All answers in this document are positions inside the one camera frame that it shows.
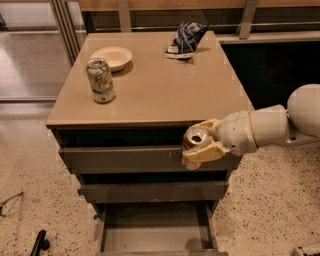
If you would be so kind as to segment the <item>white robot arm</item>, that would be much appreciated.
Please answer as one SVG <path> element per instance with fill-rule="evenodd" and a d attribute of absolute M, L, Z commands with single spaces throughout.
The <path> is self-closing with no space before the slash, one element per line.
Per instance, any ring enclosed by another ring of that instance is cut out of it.
<path fill-rule="evenodd" d="M 319 140 L 320 85 L 307 84 L 289 96 L 286 106 L 243 110 L 189 127 L 183 136 L 181 163 L 193 170 L 228 153 L 242 156 L 269 145 L 292 147 Z"/>

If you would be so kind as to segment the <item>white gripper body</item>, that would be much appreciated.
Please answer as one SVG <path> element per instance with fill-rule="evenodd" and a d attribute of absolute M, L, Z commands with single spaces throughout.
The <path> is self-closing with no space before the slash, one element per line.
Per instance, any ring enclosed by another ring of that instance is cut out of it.
<path fill-rule="evenodd" d="M 234 155 L 241 156 L 254 153 L 257 145 L 248 111 L 240 111 L 227 115 L 217 128 L 218 140 Z"/>

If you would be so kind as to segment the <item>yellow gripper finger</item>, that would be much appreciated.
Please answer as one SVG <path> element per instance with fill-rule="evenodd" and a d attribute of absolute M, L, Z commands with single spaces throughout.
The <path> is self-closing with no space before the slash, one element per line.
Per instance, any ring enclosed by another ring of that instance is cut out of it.
<path fill-rule="evenodd" d="M 221 141 L 209 139 L 202 145 L 194 145 L 187 139 L 182 143 L 182 163 L 203 163 L 223 158 L 231 151 Z"/>
<path fill-rule="evenodd" d="M 216 130 L 220 123 L 221 123 L 220 119 L 214 118 L 214 119 L 202 121 L 200 123 L 196 123 L 193 125 L 193 128 Z"/>

